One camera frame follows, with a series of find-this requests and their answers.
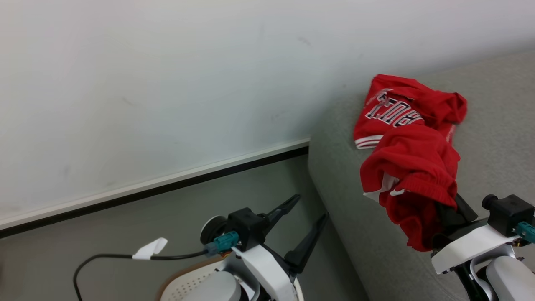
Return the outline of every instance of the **black baseboard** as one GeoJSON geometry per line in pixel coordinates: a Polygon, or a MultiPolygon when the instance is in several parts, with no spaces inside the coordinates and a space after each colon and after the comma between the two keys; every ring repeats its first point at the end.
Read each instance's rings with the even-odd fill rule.
{"type": "Polygon", "coordinates": [[[57,215],[54,215],[54,216],[45,217],[45,218],[40,219],[40,220],[36,220],[36,221],[33,221],[33,222],[27,222],[27,223],[20,224],[20,225],[14,226],[14,227],[10,227],[10,228],[6,228],[6,229],[3,229],[3,230],[0,230],[0,238],[4,238],[4,237],[10,236],[10,235],[15,235],[15,234],[18,234],[18,233],[21,233],[21,232],[24,232],[24,231],[36,229],[36,228],[39,228],[39,227],[42,227],[42,226],[46,226],[46,225],[55,224],[55,223],[58,223],[58,222],[70,220],[70,219],[73,219],[75,217],[79,217],[79,216],[82,216],[82,215],[86,215],[86,214],[90,214],[90,213],[93,213],[93,212],[97,212],[97,211],[101,211],[101,210],[104,210],[104,209],[108,209],[108,208],[111,208],[111,207],[123,205],[123,204],[129,203],[129,202],[141,200],[141,199],[144,199],[144,198],[152,197],[153,195],[157,195],[157,194],[161,194],[161,193],[177,190],[177,189],[180,189],[180,188],[183,188],[183,187],[186,187],[186,186],[195,185],[195,184],[206,182],[208,180],[212,180],[212,179],[215,179],[215,178],[228,176],[228,175],[235,174],[237,172],[241,172],[241,171],[248,170],[248,169],[251,169],[251,168],[256,168],[256,167],[268,165],[268,164],[271,164],[271,163],[275,163],[275,162],[278,162],[278,161],[282,161],[282,160],[286,160],[286,159],[290,159],[290,158],[293,158],[293,157],[306,155],[306,154],[308,154],[308,146],[307,147],[298,148],[298,149],[294,149],[294,150],[290,150],[288,152],[281,153],[281,154],[274,155],[274,156],[270,156],[270,157],[266,157],[266,158],[263,158],[263,159],[247,162],[247,163],[244,163],[244,164],[232,166],[232,167],[225,168],[225,169],[222,169],[222,170],[214,171],[214,172],[211,172],[209,174],[205,174],[205,175],[201,175],[201,176],[185,179],[185,180],[182,180],[182,181],[178,181],[178,182],[175,182],[175,183],[171,183],[171,184],[167,184],[167,185],[164,185],[164,186],[156,187],[156,188],[153,188],[153,189],[148,189],[148,190],[141,191],[141,192],[138,192],[138,193],[133,193],[133,194],[130,194],[130,195],[126,195],[124,197],[120,197],[120,198],[117,198],[117,199],[113,199],[113,200],[105,201],[105,202],[102,202],[102,203],[90,205],[90,206],[87,206],[87,207],[84,207],[84,208],[75,209],[75,210],[72,210],[72,211],[69,211],[69,212],[64,212],[64,213],[60,213],[60,214],[57,214],[57,215]]]}

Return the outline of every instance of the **gray sofa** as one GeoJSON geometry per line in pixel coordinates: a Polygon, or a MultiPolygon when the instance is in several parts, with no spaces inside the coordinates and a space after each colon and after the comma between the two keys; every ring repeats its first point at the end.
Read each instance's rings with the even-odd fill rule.
{"type": "MultiPolygon", "coordinates": [[[[458,191],[480,217],[493,193],[535,197],[535,52],[490,59],[418,77],[433,89],[459,92],[468,114],[457,128],[458,191]]],[[[332,103],[310,142],[309,169],[371,301],[468,300],[454,273],[436,275],[430,253],[407,238],[384,208],[362,195],[359,169],[372,150],[357,150],[352,133],[364,95],[332,103]]],[[[535,247],[517,248],[535,270],[535,247]]]]}

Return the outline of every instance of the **gray floor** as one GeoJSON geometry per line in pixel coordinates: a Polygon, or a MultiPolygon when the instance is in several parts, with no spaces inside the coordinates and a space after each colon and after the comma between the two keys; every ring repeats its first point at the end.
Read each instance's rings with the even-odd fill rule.
{"type": "MultiPolygon", "coordinates": [[[[76,300],[72,274],[96,253],[134,253],[158,238],[161,255],[196,252],[199,233],[214,215],[250,207],[268,212],[294,193],[303,196],[271,231],[267,244],[284,255],[324,212],[307,172],[306,156],[247,170],[0,240],[0,300],[76,300]]],[[[84,301],[154,300],[174,272],[205,258],[183,261],[98,259],[79,276],[84,301]]],[[[300,276],[307,301],[353,300],[362,286],[329,223],[300,276]]]]}

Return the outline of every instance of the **red garment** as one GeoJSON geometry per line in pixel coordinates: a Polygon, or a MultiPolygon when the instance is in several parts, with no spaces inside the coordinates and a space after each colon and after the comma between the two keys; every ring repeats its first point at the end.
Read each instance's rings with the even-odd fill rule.
{"type": "Polygon", "coordinates": [[[436,130],[409,124],[387,131],[361,166],[364,195],[386,208],[408,246],[430,251],[441,231],[434,202],[454,207],[459,154],[436,130]]]}
{"type": "Polygon", "coordinates": [[[451,144],[455,123],[463,121],[467,103],[458,93],[432,90],[415,79],[377,75],[371,82],[353,139],[358,149],[373,148],[390,129],[422,124],[438,130],[451,144]]]}

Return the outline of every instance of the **red jersey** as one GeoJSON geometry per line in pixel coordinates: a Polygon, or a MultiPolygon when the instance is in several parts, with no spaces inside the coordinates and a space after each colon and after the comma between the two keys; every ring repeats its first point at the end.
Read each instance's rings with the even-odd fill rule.
{"type": "Polygon", "coordinates": [[[463,121],[467,102],[458,93],[432,90],[415,79],[374,77],[353,138],[358,149],[374,148],[390,129],[422,124],[452,142],[455,124],[463,121]]]}

